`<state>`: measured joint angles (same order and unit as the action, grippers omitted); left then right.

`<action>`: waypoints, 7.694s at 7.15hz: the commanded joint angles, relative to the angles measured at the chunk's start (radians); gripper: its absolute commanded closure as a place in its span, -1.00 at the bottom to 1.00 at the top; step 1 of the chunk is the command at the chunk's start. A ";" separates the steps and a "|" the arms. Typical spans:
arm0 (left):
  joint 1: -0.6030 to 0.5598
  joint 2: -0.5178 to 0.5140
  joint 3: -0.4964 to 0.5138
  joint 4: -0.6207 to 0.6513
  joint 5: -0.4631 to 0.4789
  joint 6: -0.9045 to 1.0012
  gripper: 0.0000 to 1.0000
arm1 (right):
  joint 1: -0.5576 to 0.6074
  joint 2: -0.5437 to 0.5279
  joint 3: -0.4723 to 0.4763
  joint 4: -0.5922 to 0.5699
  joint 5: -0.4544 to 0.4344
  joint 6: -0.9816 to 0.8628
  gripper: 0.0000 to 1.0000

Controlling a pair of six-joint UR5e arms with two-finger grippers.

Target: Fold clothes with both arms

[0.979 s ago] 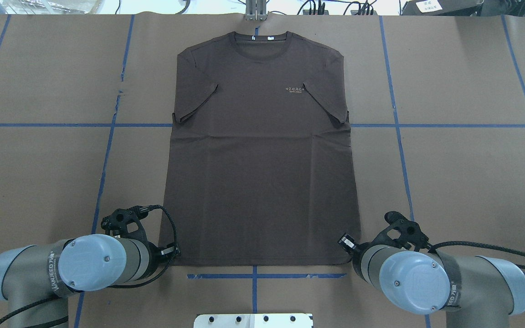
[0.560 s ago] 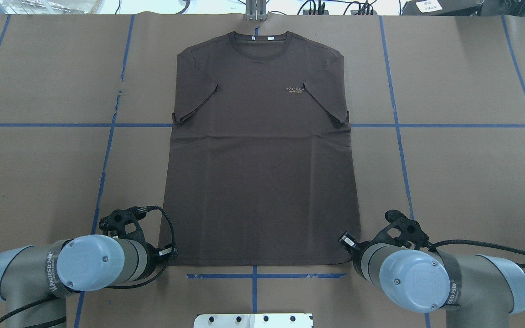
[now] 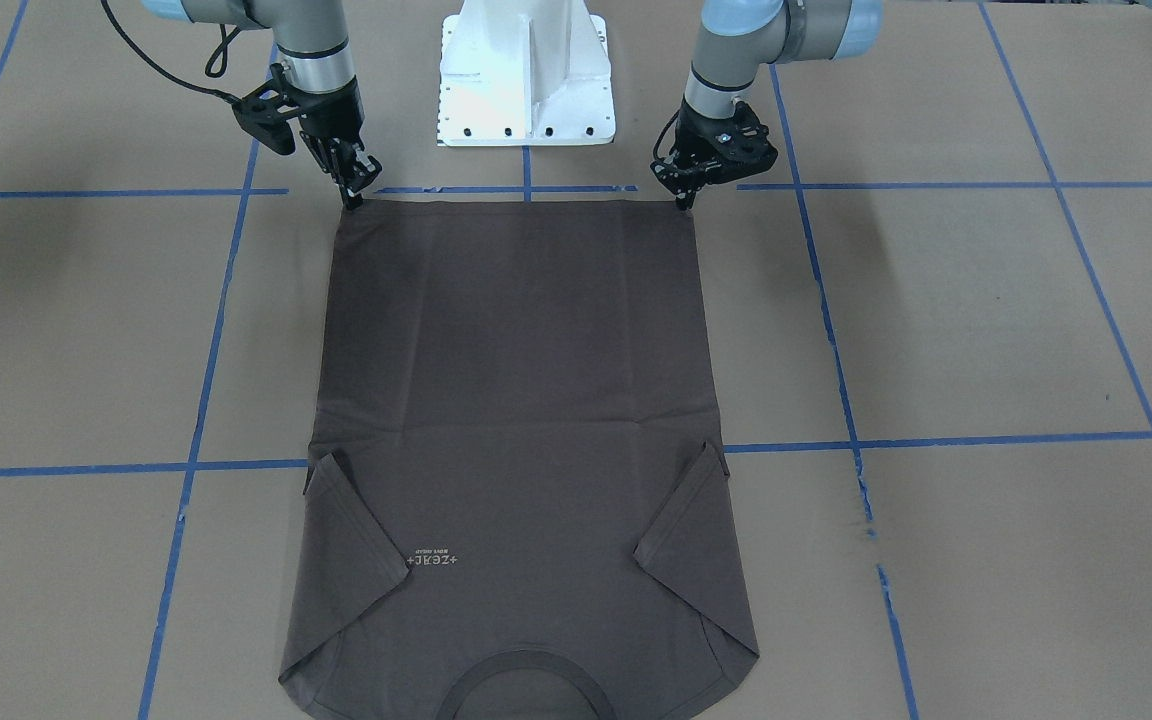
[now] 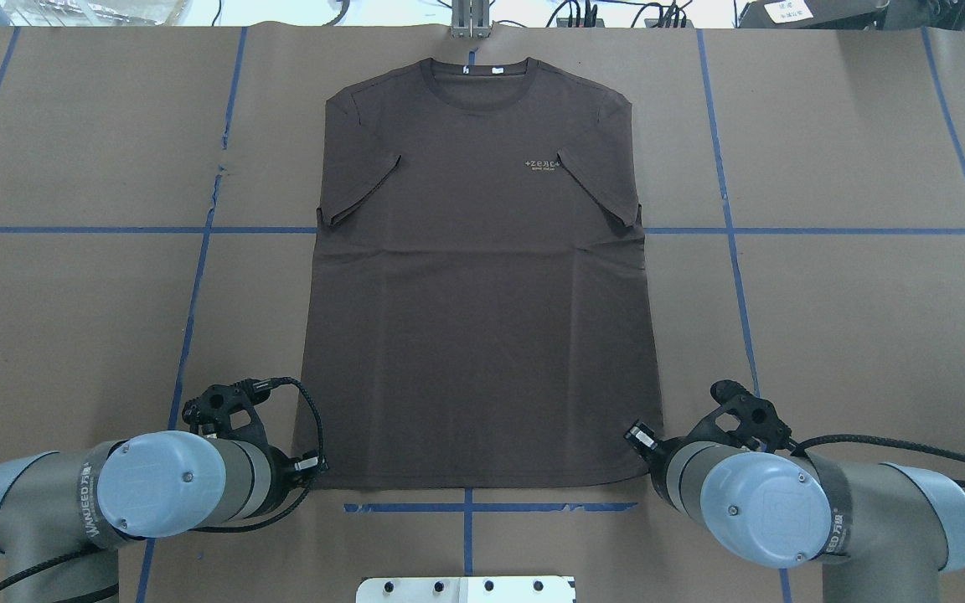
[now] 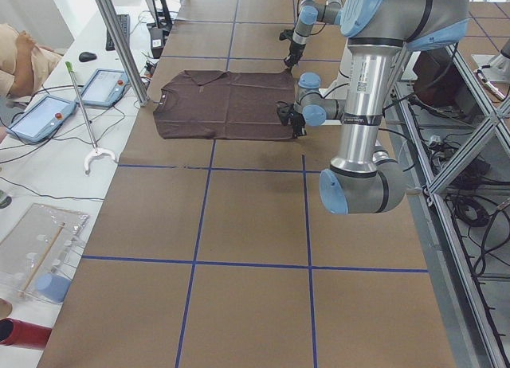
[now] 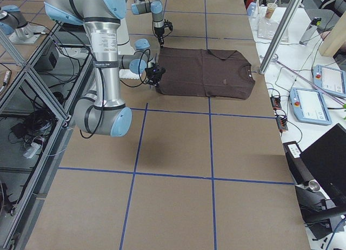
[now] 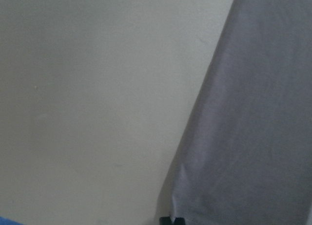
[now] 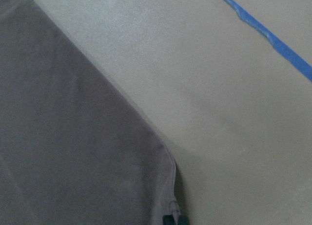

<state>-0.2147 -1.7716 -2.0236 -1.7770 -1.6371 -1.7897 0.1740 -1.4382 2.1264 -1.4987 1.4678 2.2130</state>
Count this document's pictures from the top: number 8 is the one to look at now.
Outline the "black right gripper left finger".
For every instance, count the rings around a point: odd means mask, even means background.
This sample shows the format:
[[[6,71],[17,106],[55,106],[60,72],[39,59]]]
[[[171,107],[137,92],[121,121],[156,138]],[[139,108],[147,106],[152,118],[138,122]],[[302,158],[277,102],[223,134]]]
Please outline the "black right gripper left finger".
[[[174,217],[172,215],[164,215],[162,221],[163,225],[174,225]]]

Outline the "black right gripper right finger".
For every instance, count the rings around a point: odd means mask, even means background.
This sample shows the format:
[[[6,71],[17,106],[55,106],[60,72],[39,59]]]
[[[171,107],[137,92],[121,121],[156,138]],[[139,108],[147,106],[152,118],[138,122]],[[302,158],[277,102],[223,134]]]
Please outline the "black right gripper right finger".
[[[189,218],[187,216],[179,216],[178,225],[190,225]]]

